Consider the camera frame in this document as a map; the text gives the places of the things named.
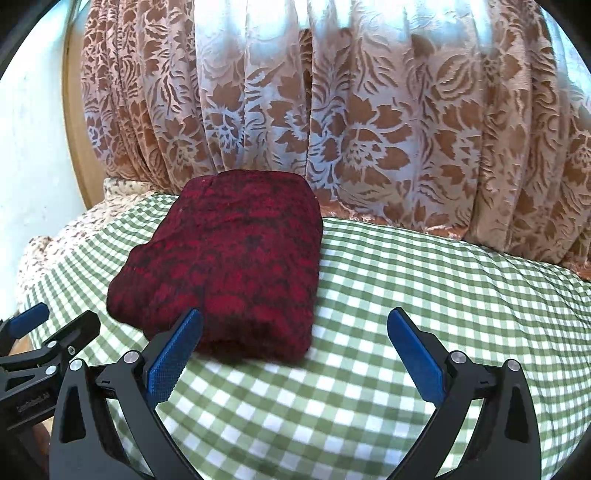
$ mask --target white wall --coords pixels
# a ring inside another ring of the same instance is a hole
[[[34,27],[0,79],[0,317],[16,311],[18,260],[85,211],[68,151],[61,58],[70,0]]]

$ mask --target green gingham sheet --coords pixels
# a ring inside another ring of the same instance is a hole
[[[102,321],[79,353],[89,365],[142,349],[142,333],[111,319],[107,287],[132,247],[150,240],[175,196],[155,195],[69,253],[28,293],[50,320],[34,346],[83,311]],[[204,478],[376,479],[388,476],[434,411],[386,333],[402,306],[420,329],[475,362],[522,363],[540,428],[543,478],[591,421],[590,287],[570,271],[462,242],[324,219],[313,343],[301,368],[230,367],[193,355],[164,425]],[[134,465],[147,468],[118,403],[115,425]],[[476,423],[474,402],[443,470],[456,466]]]

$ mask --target floral curtain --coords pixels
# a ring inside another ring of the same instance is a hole
[[[108,175],[304,176],[325,215],[591,278],[591,74],[533,0],[93,0]]]

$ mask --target bolt head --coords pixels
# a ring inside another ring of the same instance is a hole
[[[138,358],[139,358],[139,353],[136,352],[135,350],[131,350],[123,356],[123,361],[126,364],[134,364],[138,361]]]
[[[452,353],[452,361],[457,364],[465,364],[467,360],[466,354],[464,352],[453,352]]]
[[[518,372],[519,369],[521,368],[521,365],[519,364],[519,362],[517,360],[509,360],[507,362],[507,366],[509,367],[509,370],[512,370],[514,372]]]
[[[77,358],[76,360],[72,360],[70,363],[70,370],[76,371],[82,368],[82,360]]]

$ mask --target textured blue pad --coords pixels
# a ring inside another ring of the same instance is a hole
[[[17,340],[45,323],[48,318],[49,308],[44,303],[38,303],[9,321],[8,334],[11,338]]]
[[[183,373],[191,353],[201,339],[203,318],[198,310],[191,310],[164,346],[147,376],[146,400],[154,408],[168,400]]]
[[[443,403],[443,373],[421,340],[396,310],[388,315],[388,337],[424,401]]]

